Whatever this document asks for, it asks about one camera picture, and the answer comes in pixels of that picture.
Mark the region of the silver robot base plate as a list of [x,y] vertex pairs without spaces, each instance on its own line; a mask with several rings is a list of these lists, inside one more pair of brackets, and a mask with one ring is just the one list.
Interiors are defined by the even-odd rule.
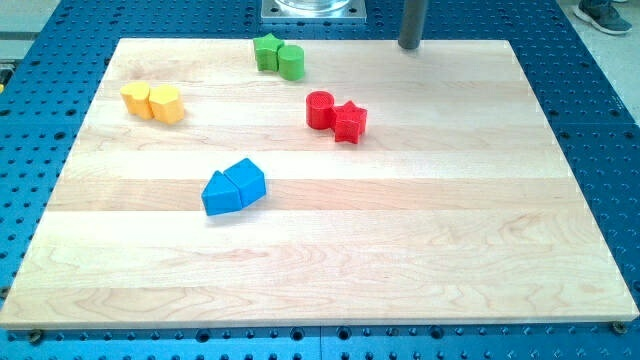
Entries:
[[263,22],[365,22],[364,0],[262,0],[260,15]]

